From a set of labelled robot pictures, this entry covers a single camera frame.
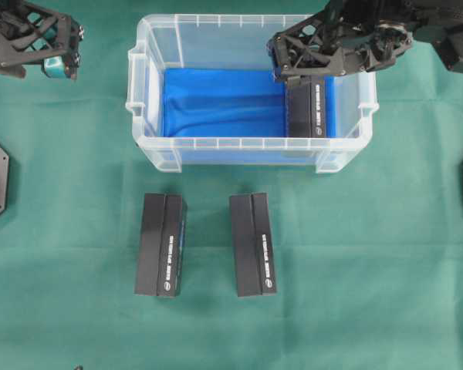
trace black box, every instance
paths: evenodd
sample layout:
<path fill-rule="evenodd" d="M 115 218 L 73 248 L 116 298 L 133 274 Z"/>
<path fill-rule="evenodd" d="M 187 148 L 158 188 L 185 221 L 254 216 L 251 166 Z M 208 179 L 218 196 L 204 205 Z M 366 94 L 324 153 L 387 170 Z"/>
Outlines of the black box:
<path fill-rule="evenodd" d="M 179 195 L 146 194 L 135 293 L 178 294 L 184 246 L 185 202 Z"/>
<path fill-rule="evenodd" d="M 266 193 L 230 197 L 239 297 L 276 293 Z"/>
<path fill-rule="evenodd" d="M 326 81 L 323 77 L 302 77 L 286 90 L 288 137 L 327 137 Z"/>

